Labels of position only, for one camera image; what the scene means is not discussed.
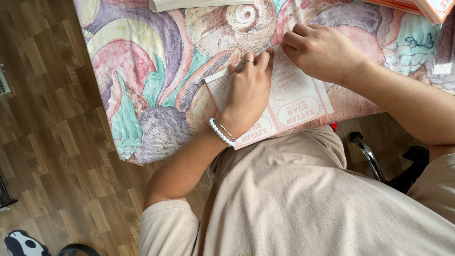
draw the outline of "t-shirt sleeve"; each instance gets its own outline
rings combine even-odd
[[[428,164],[408,196],[455,224],[455,154]]]
[[[190,205],[169,200],[149,206],[141,215],[139,256],[191,256],[199,220]]]

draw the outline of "ruler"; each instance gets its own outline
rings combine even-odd
[[[437,26],[433,75],[450,74],[454,53],[455,13],[451,12],[444,23]]]

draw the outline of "floral tablecloth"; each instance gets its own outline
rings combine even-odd
[[[216,108],[203,79],[248,51],[278,44],[297,22],[331,26],[380,65],[455,93],[455,75],[433,76],[435,27],[415,16],[350,0],[256,0],[255,5],[153,13],[148,0],[74,0],[121,159],[161,160],[190,140]],[[285,133],[381,112],[325,84],[335,113]]]

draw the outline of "blue string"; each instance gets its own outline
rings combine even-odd
[[[412,36],[409,36],[409,37],[406,37],[405,41],[406,42],[414,42],[415,45],[417,46],[423,46],[423,47],[427,47],[428,49],[431,49],[433,48],[433,46],[435,46],[435,42],[433,41],[433,37],[431,36],[431,33],[428,33],[428,36],[430,37],[430,41],[426,44],[419,44],[417,42],[417,40],[415,38],[413,38]]]

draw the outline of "floor vent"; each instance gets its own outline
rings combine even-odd
[[[3,95],[6,95],[8,93],[11,93],[10,86],[8,85],[8,82],[6,81],[5,75],[2,70],[3,64],[0,64],[0,97]]]

